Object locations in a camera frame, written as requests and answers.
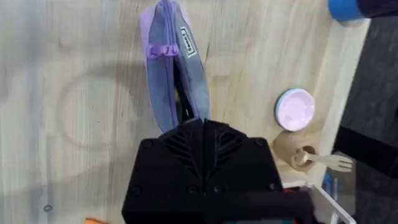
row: blue tape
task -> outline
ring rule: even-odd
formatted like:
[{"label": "blue tape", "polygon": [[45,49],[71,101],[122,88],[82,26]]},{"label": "blue tape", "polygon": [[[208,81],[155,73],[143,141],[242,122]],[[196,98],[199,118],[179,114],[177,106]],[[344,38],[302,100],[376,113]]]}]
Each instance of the blue tape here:
[{"label": "blue tape", "polygon": [[328,5],[331,16],[339,22],[365,18],[357,0],[328,0]]}]

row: wooden surface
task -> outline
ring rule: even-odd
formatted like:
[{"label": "wooden surface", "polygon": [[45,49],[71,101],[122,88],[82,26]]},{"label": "wooden surface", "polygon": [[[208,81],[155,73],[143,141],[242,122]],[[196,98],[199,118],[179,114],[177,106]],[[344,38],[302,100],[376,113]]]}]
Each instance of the wooden surface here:
[{"label": "wooden surface", "polygon": [[[180,2],[206,69],[212,118],[272,142],[281,131],[277,97],[302,87],[317,113],[300,134],[328,154],[368,21],[333,22],[326,0]],[[153,3],[0,2],[0,223],[124,223],[137,145],[160,133],[138,26]],[[316,166],[310,178],[323,171]]]}]

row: purple pencil case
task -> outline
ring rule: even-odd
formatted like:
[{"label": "purple pencil case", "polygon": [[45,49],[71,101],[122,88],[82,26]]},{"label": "purple pencil case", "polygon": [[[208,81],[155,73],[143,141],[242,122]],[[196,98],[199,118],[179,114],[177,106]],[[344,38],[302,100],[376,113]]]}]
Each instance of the purple pencil case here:
[{"label": "purple pencil case", "polygon": [[187,13],[161,0],[140,15],[151,107],[159,128],[209,117],[209,94]]}]

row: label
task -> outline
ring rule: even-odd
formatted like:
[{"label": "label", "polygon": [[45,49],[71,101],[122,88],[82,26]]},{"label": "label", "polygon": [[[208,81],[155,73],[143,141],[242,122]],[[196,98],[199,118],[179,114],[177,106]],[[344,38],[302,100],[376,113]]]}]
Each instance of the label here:
[{"label": "label", "polygon": [[187,50],[188,58],[196,55],[197,51],[192,44],[192,38],[191,38],[191,35],[189,34],[187,28],[181,27],[181,34],[182,34],[182,39],[183,39],[183,42],[185,45],[185,49]]}]

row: blue object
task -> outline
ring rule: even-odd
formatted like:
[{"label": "blue object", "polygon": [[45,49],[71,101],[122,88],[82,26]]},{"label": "blue object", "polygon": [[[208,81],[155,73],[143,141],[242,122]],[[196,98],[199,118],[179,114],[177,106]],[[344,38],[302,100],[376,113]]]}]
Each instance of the blue object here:
[{"label": "blue object", "polygon": [[339,22],[363,19],[357,0],[328,0],[331,16]]},{"label": "blue object", "polygon": [[331,177],[329,174],[325,174],[323,177],[323,183],[325,184],[325,192],[331,196]]}]

